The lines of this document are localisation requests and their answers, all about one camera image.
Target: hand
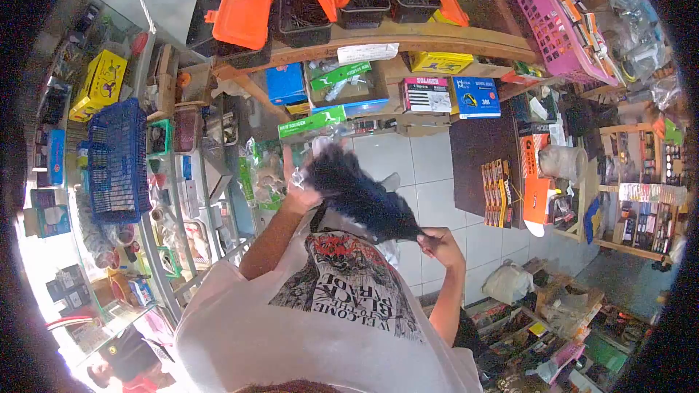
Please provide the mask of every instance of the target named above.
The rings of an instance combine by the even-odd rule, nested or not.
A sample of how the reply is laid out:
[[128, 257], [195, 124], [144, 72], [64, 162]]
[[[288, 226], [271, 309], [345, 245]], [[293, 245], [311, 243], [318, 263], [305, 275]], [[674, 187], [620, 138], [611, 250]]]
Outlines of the hand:
[[454, 240], [448, 227], [424, 227], [426, 237], [422, 234], [417, 236], [417, 244], [422, 252], [431, 258], [437, 258], [447, 269], [463, 268], [466, 270], [466, 260], [459, 249], [459, 245]]
[[292, 183], [292, 174], [296, 168], [292, 161], [292, 148], [284, 146], [284, 180], [287, 182], [287, 197], [283, 206], [296, 214], [306, 214], [308, 210], [320, 203], [320, 193], [310, 187], [301, 188]]

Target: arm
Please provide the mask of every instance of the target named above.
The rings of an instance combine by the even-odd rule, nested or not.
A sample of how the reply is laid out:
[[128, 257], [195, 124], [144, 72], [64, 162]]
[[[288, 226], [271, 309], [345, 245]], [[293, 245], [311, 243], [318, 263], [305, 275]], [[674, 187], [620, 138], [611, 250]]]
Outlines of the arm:
[[430, 323], [449, 346], [454, 345], [459, 328], [459, 309], [463, 301], [463, 285], [466, 280], [466, 260], [454, 237], [448, 228], [423, 228], [428, 234], [439, 240], [436, 248], [426, 243], [426, 237], [417, 236], [417, 243], [423, 252], [437, 258], [447, 268], [447, 274], [442, 284], [437, 303], [435, 304]]
[[287, 196], [265, 231], [262, 231], [249, 251], [242, 257], [238, 270], [248, 280], [275, 269], [284, 252], [287, 251], [289, 241], [301, 223], [301, 219], [320, 200], [320, 195], [313, 189], [301, 189], [289, 182], [293, 171], [292, 150], [289, 146], [284, 146], [284, 178], [287, 180]]
[[265, 231], [242, 257], [238, 270], [245, 279], [252, 280], [275, 269], [302, 217], [303, 212], [285, 199]]

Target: white paper note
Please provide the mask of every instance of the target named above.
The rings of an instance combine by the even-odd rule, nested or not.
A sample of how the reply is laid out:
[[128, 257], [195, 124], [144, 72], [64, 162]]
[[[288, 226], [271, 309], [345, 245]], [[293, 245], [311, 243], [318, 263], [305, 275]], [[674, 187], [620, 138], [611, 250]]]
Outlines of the white paper note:
[[362, 61], [390, 60], [398, 54], [398, 43], [363, 44], [361, 46], [345, 46], [337, 49], [337, 59], [340, 66]]

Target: green plastic basket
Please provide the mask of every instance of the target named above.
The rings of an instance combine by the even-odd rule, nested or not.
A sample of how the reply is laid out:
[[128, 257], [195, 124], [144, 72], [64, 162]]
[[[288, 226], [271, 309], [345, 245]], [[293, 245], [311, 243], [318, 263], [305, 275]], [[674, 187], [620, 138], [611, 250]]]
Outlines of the green plastic basket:
[[[153, 152], [153, 145], [151, 143], [151, 136], [150, 136], [150, 131], [153, 127], [161, 127], [162, 129], [165, 129], [165, 150], [160, 151], [160, 152]], [[170, 152], [170, 147], [172, 146], [172, 140], [173, 140], [173, 133], [172, 133], [172, 124], [170, 123], [169, 118], [164, 118], [163, 120], [158, 120], [157, 122], [153, 123], [148, 123], [146, 127], [146, 135], [145, 135], [145, 154], [146, 156], [159, 156], [159, 155], [166, 155], [167, 153]]]

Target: dark wooden counter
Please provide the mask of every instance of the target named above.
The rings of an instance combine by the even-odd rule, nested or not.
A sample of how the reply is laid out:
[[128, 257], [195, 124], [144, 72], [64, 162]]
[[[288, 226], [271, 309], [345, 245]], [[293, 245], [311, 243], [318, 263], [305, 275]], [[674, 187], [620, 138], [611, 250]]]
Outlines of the dark wooden counter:
[[[520, 169], [520, 146], [509, 103], [501, 105], [500, 118], [459, 120], [450, 127], [451, 161], [454, 168], [454, 203], [458, 209], [485, 216], [481, 164], [502, 158], [510, 163], [511, 185], [524, 192]], [[512, 200], [517, 193], [512, 190]], [[512, 227], [524, 229], [522, 201], [512, 206]]]

